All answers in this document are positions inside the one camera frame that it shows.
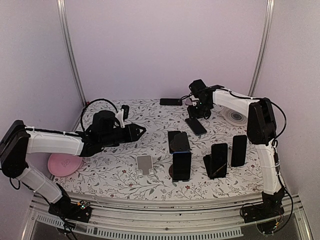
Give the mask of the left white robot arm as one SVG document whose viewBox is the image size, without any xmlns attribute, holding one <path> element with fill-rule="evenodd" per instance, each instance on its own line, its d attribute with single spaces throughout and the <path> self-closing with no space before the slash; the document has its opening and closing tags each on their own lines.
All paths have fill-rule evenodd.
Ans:
<svg viewBox="0 0 320 240">
<path fill-rule="evenodd" d="M 136 123 L 125 123 L 123 112 L 102 110 L 81 131 L 66 132 L 37 129 L 15 120 L 0 141 L 0 168 L 10 179 L 17 179 L 42 195 L 63 216 L 74 213 L 74 205 L 64 198 L 63 190 L 29 163 L 31 155 L 63 154 L 92 157 L 107 147 L 138 141 L 147 131 Z"/>
</svg>

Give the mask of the black folding phone stand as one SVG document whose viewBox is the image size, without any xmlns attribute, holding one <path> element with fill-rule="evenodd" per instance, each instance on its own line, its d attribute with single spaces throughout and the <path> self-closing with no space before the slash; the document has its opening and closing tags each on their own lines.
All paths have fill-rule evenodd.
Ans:
<svg viewBox="0 0 320 240">
<path fill-rule="evenodd" d="M 210 154 L 203 157 L 207 176 L 210 180 L 225 178 L 227 176 L 227 157 L 213 159 Z"/>
</svg>

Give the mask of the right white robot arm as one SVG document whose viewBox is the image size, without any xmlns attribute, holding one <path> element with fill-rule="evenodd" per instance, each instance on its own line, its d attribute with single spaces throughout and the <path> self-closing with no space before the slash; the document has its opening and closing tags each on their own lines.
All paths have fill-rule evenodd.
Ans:
<svg viewBox="0 0 320 240">
<path fill-rule="evenodd" d="M 191 105 L 187 107 L 192 119 L 208 119 L 214 105 L 226 107 L 247 118 L 246 135 L 255 145 L 263 177 L 263 193 L 277 194 L 281 188 L 280 163 L 277 154 L 277 123 L 273 106 L 268 98 L 252 97 L 233 92 L 221 85 L 206 86 L 194 80 L 189 86 Z"/>
</svg>

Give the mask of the blue phone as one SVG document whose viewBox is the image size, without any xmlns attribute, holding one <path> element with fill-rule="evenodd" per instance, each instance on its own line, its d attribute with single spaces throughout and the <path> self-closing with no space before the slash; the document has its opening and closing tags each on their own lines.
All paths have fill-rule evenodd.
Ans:
<svg viewBox="0 0 320 240">
<path fill-rule="evenodd" d="M 181 149 L 180 134 L 181 131 L 169 131 L 168 132 L 168 147 L 169 152 L 172 154 L 178 152 Z"/>
</svg>

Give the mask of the silver phone stand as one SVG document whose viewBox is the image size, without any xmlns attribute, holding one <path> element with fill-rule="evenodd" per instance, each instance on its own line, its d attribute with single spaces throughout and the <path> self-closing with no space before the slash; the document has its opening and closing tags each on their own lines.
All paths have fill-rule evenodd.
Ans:
<svg viewBox="0 0 320 240">
<path fill-rule="evenodd" d="M 153 158 L 151 155 L 136 157 L 137 174 L 139 177 L 154 175 Z"/>
</svg>

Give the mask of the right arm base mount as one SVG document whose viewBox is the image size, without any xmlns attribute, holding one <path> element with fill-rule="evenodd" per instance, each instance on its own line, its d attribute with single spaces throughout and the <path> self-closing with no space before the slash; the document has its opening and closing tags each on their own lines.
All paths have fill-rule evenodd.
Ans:
<svg viewBox="0 0 320 240">
<path fill-rule="evenodd" d="M 269 218 L 282 216 L 285 213 L 282 200 L 285 197 L 284 189 L 274 193 L 267 194 L 262 192 L 262 203 L 245 203 L 239 211 L 240 216 L 245 223 L 251 223 Z"/>
</svg>

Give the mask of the black phone front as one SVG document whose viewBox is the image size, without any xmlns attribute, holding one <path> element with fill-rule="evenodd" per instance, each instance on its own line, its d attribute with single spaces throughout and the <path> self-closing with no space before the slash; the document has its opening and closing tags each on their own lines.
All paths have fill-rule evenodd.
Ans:
<svg viewBox="0 0 320 240">
<path fill-rule="evenodd" d="M 211 146 L 210 178 L 225 178 L 227 175 L 228 144 L 219 143 Z"/>
</svg>

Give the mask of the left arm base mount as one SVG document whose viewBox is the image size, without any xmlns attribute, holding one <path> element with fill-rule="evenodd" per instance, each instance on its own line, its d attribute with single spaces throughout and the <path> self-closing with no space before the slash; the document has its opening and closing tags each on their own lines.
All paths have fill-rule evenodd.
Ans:
<svg viewBox="0 0 320 240">
<path fill-rule="evenodd" d="M 62 197 L 56 203 L 50 203 L 48 213 L 63 219 L 88 223 L 92 215 L 92 207 L 89 201 L 80 200 L 72 203 L 67 192 L 57 183 Z"/>
</svg>

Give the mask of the black stand wooden base front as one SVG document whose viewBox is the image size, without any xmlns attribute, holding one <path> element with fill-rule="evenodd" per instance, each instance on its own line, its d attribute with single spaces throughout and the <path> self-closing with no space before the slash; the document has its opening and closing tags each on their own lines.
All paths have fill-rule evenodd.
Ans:
<svg viewBox="0 0 320 240">
<path fill-rule="evenodd" d="M 171 165 L 168 173 L 172 179 L 172 182 L 188 182 L 191 179 L 190 168 L 174 168 L 174 166 Z"/>
</svg>

